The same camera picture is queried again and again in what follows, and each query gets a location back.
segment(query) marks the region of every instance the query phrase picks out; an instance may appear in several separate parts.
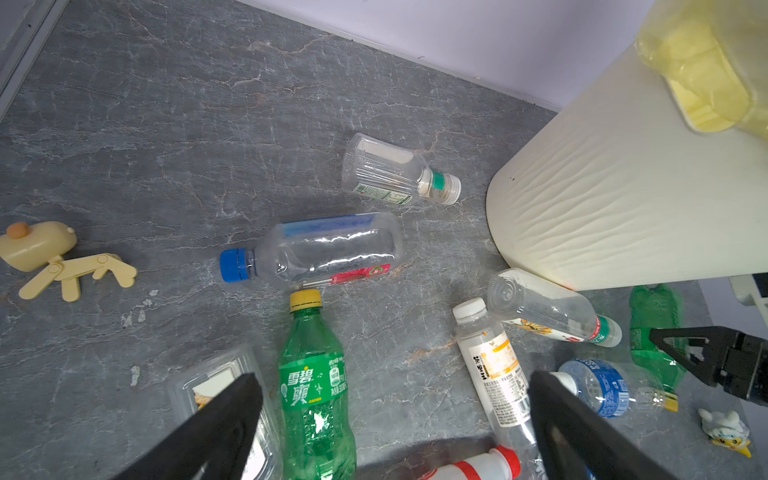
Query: green bottle label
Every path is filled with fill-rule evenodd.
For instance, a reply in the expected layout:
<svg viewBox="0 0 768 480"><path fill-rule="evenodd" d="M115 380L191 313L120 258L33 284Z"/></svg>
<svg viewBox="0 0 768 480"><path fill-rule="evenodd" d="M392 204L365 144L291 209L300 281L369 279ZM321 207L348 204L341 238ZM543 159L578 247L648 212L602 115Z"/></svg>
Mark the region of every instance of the green bottle label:
<svg viewBox="0 0 768 480"><path fill-rule="evenodd" d="M437 171L432 171L432 188L435 190L445 190L445 175Z"/></svg>
<svg viewBox="0 0 768 480"><path fill-rule="evenodd" d="M592 343L600 343L606 338L608 338L608 335L611 334L611 326L608 324L608 321L598 315L598 331L592 334L592 338L589 339Z"/></svg>
<svg viewBox="0 0 768 480"><path fill-rule="evenodd" d="M311 356L280 367L280 395L285 410L328 402L346 390L342 353Z"/></svg>

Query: yellow bottle cap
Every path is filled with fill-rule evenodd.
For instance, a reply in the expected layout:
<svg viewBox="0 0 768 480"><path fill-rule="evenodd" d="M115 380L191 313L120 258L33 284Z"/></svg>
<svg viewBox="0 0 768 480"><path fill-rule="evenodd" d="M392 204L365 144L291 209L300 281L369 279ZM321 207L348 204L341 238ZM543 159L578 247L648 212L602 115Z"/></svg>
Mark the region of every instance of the yellow bottle cap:
<svg viewBox="0 0 768 480"><path fill-rule="evenodd" d="M677 395L664 392L664 408L670 412L677 412Z"/></svg>
<svg viewBox="0 0 768 480"><path fill-rule="evenodd" d="M300 292L291 293L290 295L290 311L295 312L297 310L303 310L305 308L312 308L314 306L323 306L323 301L320 299L319 290L301 290Z"/></svg>

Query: white wall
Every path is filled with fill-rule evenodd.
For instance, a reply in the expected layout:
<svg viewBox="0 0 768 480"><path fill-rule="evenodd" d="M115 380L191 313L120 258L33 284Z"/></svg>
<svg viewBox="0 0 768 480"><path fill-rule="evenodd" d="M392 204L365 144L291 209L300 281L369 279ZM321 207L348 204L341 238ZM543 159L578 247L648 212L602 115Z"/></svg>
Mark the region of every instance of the white wall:
<svg viewBox="0 0 768 480"><path fill-rule="evenodd" d="M652 0L241 0L559 110L633 41Z"/></svg>
<svg viewBox="0 0 768 480"><path fill-rule="evenodd" d="M741 330L747 335L768 339L768 326L756 306L744 306L736 300L727 278L699 280L704 301L715 325ZM768 408L742 401L745 423L750 427L754 443L750 450L758 451L763 464L763 477L768 478Z"/></svg>

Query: clear plastic food container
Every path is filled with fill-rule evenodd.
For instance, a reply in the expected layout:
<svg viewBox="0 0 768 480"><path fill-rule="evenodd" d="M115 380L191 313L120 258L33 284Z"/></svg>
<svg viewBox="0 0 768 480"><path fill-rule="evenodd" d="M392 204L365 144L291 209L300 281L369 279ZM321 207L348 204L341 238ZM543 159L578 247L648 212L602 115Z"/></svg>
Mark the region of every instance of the clear plastic food container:
<svg viewBox="0 0 768 480"><path fill-rule="evenodd" d="M275 480L283 477L280 437L277 435L275 412L250 345L238 346L180 373L168 384L168 393L176 418L181 424L237 377L251 372L256 375L261 386L264 401L242 479Z"/></svg>

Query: sprite bottle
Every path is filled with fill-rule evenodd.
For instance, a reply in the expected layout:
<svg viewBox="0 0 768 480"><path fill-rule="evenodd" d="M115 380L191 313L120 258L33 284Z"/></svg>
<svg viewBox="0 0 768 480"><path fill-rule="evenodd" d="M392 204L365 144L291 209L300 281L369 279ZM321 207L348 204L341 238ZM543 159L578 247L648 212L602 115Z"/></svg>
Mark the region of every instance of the sprite bottle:
<svg viewBox="0 0 768 480"><path fill-rule="evenodd" d="M630 322L630 348L636 365L653 372L667 392L668 397L677 398L675 389L685 377L686 369L659 350L648 338L651 329L676 329L683 326L683 299L666 283L654 288L636 286L629 297L632 311ZM687 356L687 341L674 340L674 347Z"/></svg>
<svg viewBox="0 0 768 480"><path fill-rule="evenodd" d="M355 437L347 415L344 352L323 322L318 290L290 296L296 326L280 354L286 480L352 480Z"/></svg>

